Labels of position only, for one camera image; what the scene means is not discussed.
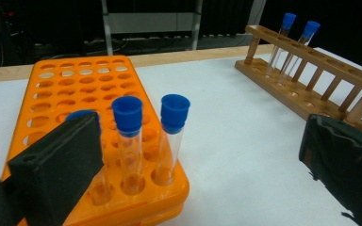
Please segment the test tube rack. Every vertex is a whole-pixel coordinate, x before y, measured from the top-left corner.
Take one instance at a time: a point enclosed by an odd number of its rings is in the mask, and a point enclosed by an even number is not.
[[[237,70],[245,74],[304,120],[308,118],[309,114],[320,114],[346,121],[354,127],[362,129],[362,96],[348,112],[348,108],[362,91],[362,70],[309,46],[301,45],[296,40],[280,36],[264,26],[247,25],[245,30],[247,33],[253,34],[253,39],[249,46],[247,57],[236,61],[235,68]],[[277,83],[278,77],[266,76],[268,63],[265,60],[258,57],[255,58],[255,51],[260,40],[278,46],[280,49],[302,60],[296,73],[287,78],[284,86],[280,86]],[[299,78],[308,63],[316,66],[317,70],[312,75],[309,83],[305,85],[299,81]],[[323,72],[332,74],[334,79],[325,92],[319,94],[313,88]],[[330,101],[329,98],[342,80],[352,84],[353,88],[341,105],[337,105]]]
[[[137,195],[122,191],[119,144],[111,103],[132,95],[142,107],[144,188]],[[104,167],[111,200],[94,205],[89,190],[79,200],[64,225],[157,225],[179,215],[189,195],[189,180],[178,161],[173,182],[157,186],[151,178],[158,159],[161,124],[128,57],[90,56],[37,62],[30,75],[7,161],[52,131],[81,109],[99,114]],[[5,165],[2,179],[10,176]],[[23,219],[19,225],[27,225]]]

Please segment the test tube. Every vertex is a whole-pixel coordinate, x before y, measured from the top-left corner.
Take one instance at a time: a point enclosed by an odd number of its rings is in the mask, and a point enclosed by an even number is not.
[[[285,13],[281,28],[278,31],[278,39],[282,36],[285,37],[288,36],[290,28],[292,27],[292,24],[295,21],[295,18],[296,18],[295,14]],[[272,77],[272,74],[274,73],[274,70],[276,68],[281,53],[282,49],[280,49],[278,46],[275,45],[271,52],[269,65],[267,66],[266,77]]]
[[[173,181],[190,102],[184,96],[168,94],[161,99],[161,103],[159,158],[152,173],[152,179],[159,186],[168,186]]]
[[[301,46],[308,45],[308,43],[310,43],[311,39],[313,38],[314,34],[316,34],[319,27],[320,27],[319,23],[314,21],[308,21],[304,28],[304,32],[302,33],[301,37],[298,39],[299,45]],[[287,59],[285,60],[285,63],[278,76],[278,81],[277,81],[278,86],[284,86],[286,78],[292,72],[293,68],[298,62],[298,59],[299,58],[295,55],[292,54],[287,55]]]
[[[91,113],[96,113],[96,112],[88,109],[78,110],[68,115],[66,117],[66,121]],[[103,205],[110,201],[111,199],[110,182],[108,180],[106,165],[104,165],[101,168],[101,170],[98,173],[96,173],[96,175],[93,177],[88,190],[90,192],[90,196],[92,197],[92,203],[94,205]]]
[[[142,177],[142,101],[133,96],[117,98],[112,103],[117,124],[122,189],[127,195],[137,195],[144,187]]]

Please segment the blue test tube cap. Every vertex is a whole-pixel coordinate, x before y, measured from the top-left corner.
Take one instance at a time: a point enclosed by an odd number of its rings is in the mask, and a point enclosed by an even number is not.
[[[134,137],[142,127],[142,101],[134,96],[123,96],[111,104],[114,120],[119,133],[124,137]]]
[[[296,15],[293,13],[285,13],[284,20],[282,22],[282,27],[284,29],[290,29],[292,24],[295,22]]]
[[[320,24],[314,21],[308,21],[305,28],[304,33],[302,36],[310,39],[319,29]]]
[[[168,94],[161,99],[161,124],[168,134],[177,134],[184,127],[190,102],[178,94]]]
[[[80,117],[80,116],[84,116],[84,115],[88,115],[88,114],[91,114],[91,113],[96,113],[96,111],[93,111],[93,110],[89,110],[89,109],[83,109],[83,110],[77,110],[73,113],[71,113],[70,115],[68,115],[66,117],[66,120],[65,121],[69,121],[69,120],[72,120],[72,119],[75,119],[77,117]]]

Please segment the wooden dowel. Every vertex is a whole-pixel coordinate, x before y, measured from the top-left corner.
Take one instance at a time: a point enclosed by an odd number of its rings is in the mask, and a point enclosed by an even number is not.
[[[327,90],[324,92],[324,94],[321,96],[322,101],[328,101],[331,94],[335,91],[337,88],[337,85],[339,85],[340,81],[342,81],[342,78],[335,77],[334,80],[331,82],[330,86],[327,88]]]
[[[357,86],[355,86],[349,95],[346,97],[345,101],[343,101],[342,105],[340,105],[338,111],[339,112],[345,112],[348,107],[351,105],[351,103],[354,101],[354,98],[358,95],[358,93],[361,91],[361,89]]]
[[[255,51],[257,49],[257,45],[260,42],[260,38],[258,36],[253,36],[251,44],[249,45],[248,55],[245,58],[244,63],[250,65],[254,60]]]
[[[316,72],[313,74],[313,77],[311,78],[310,82],[308,83],[306,87],[306,91],[313,90],[314,86],[316,86],[317,81],[319,81],[319,78],[324,70],[321,68],[317,68]]]
[[[356,124],[358,121],[361,120],[361,118],[362,118],[362,97],[356,103],[354,108],[352,108],[352,111],[349,112],[349,114],[346,116],[344,120],[350,124]]]
[[[298,82],[299,78],[302,75],[302,72],[304,71],[304,67],[306,66],[306,64],[307,64],[307,61],[302,59],[301,64],[299,64],[299,67],[296,70],[295,75],[293,75],[293,78],[291,80],[292,82],[294,82],[294,83]]]

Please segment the table surface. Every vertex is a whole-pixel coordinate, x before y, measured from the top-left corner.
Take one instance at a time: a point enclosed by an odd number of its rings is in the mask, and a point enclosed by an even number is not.
[[[257,47],[256,53],[269,54],[272,51],[273,45],[263,44]],[[195,51],[171,52],[162,54],[129,56],[134,67],[155,66],[162,64],[171,64],[178,62],[188,62],[195,60],[226,58],[226,57],[241,57],[246,56],[249,46],[206,49]],[[20,65],[0,67],[0,82],[26,79],[31,74],[33,65]]]
[[[179,154],[190,193],[182,213],[162,225],[355,225],[298,160],[305,121],[234,68],[248,49],[129,57],[156,110],[168,93],[191,101]],[[1,159],[32,67],[0,68]]]

